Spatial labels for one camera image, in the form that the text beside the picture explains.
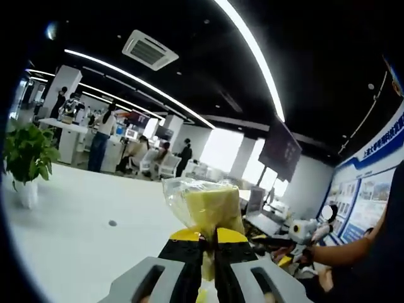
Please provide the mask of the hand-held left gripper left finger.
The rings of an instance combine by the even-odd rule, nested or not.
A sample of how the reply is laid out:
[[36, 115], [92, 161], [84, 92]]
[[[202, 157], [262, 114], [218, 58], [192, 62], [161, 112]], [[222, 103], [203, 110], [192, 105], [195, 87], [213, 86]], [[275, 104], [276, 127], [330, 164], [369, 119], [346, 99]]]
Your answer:
[[199, 230], [179, 230], [157, 257], [147, 257], [117, 277], [101, 302], [196, 302], [202, 261]]

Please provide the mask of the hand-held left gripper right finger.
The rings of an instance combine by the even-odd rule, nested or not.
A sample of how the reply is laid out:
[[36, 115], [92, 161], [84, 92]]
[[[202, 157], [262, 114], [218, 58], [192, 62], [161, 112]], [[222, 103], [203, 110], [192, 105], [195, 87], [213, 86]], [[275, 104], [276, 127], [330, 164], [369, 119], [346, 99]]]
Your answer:
[[310, 302], [299, 281], [268, 258], [258, 258], [247, 238], [217, 228], [215, 288], [220, 302]]

